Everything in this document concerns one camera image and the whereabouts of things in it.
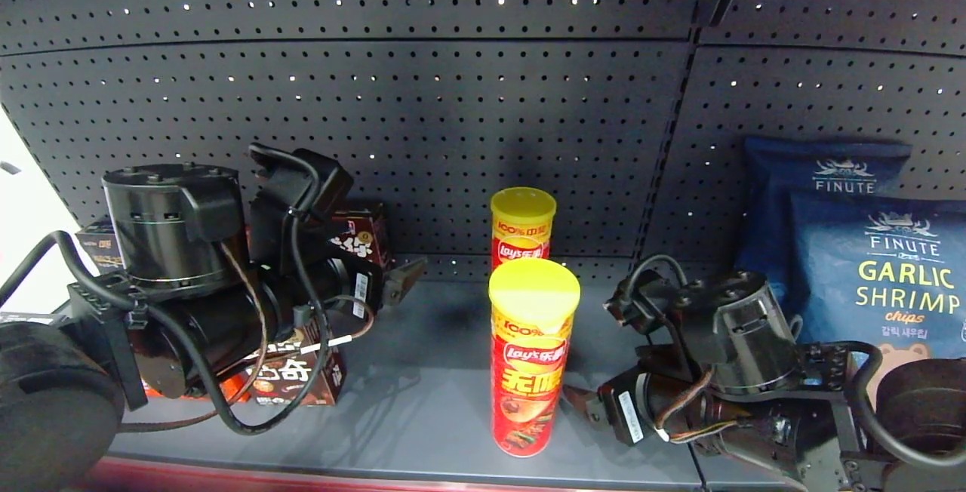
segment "robotic arm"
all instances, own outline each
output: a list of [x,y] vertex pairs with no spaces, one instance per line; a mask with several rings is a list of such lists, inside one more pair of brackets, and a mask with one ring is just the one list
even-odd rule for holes
[[[662,266],[672,275],[659,271]],[[762,467],[801,490],[921,491],[966,483],[966,361],[928,359],[883,379],[866,399],[879,350],[855,341],[796,345],[763,275],[687,283],[655,255],[605,309],[672,344],[637,348],[638,364],[596,392],[565,386],[590,423],[634,446],[645,434]],[[869,355],[854,371],[851,353]]]
[[[67,485],[119,432],[214,416],[243,435],[272,429],[299,407],[329,352],[365,334],[376,311],[399,303],[422,275],[425,260],[383,274],[328,242],[336,234],[327,220],[352,186],[338,162],[307,149],[249,151],[265,180],[248,237],[234,170],[192,162],[125,168],[103,177],[123,272],[94,278],[69,235],[54,232],[0,287],[2,306],[53,245],[76,278],[69,306],[50,324],[0,324],[0,489]],[[336,337],[328,311],[343,303],[364,309],[365,324]],[[301,350],[320,353],[307,383],[272,419],[242,423],[230,406],[279,357],[266,354],[268,344],[294,328],[305,334]],[[220,382],[249,367],[248,385],[226,400]],[[147,403],[142,379],[171,398],[207,393],[214,410],[175,423],[121,423],[125,405]]]

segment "barcode label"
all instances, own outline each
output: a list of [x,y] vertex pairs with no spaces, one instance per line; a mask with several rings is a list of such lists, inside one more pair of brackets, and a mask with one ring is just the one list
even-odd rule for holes
[[[369,275],[363,273],[355,274],[355,296],[360,300],[366,300],[369,295]],[[360,303],[352,304],[352,314],[359,318],[365,318],[365,308]]]
[[627,420],[627,429],[631,432],[631,442],[638,443],[645,439],[645,433],[641,431],[641,421],[638,421],[638,413],[634,410],[634,402],[631,401],[631,392],[621,392],[617,396],[620,401],[620,409],[624,412],[624,420]]

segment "gray shelf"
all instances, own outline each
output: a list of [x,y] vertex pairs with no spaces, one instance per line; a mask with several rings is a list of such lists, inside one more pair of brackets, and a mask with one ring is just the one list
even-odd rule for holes
[[[567,382],[592,388],[634,362],[645,342],[615,326],[600,303],[611,286],[584,286]],[[335,407],[306,407],[259,437],[220,420],[182,430],[117,437],[110,453],[189,465],[309,472],[351,478],[528,486],[681,490],[701,486],[686,447],[649,438],[636,448],[592,430],[561,404],[537,457],[504,454],[490,434],[490,306],[485,285],[422,282],[346,350],[349,375]],[[207,412],[203,401],[153,399],[130,420]],[[237,407],[255,423],[277,409]]]

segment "yellow lid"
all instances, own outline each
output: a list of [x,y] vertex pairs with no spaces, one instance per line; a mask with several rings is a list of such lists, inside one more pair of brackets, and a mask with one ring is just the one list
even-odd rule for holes
[[511,260],[490,275],[490,302],[508,319],[533,324],[550,334],[577,310],[580,283],[557,262]]
[[556,200],[541,189],[514,186],[494,194],[490,209],[510,223],[543,224],[552,220],[556,213]]

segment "blue bag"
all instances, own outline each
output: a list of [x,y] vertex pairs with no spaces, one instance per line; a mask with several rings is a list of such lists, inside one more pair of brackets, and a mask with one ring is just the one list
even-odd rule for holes
[[966,202],[794,192],[791,209],[799,340],[878,346],[873,402],[898,365],[966,355]]
[[[788,192],[893,192],[912,147],[891,143],[817,143],[745,139],[749,205],[735,266],[768,276],[777,302],[787,306],[792,264]],[[788,309],[787,314],[794,314]]]

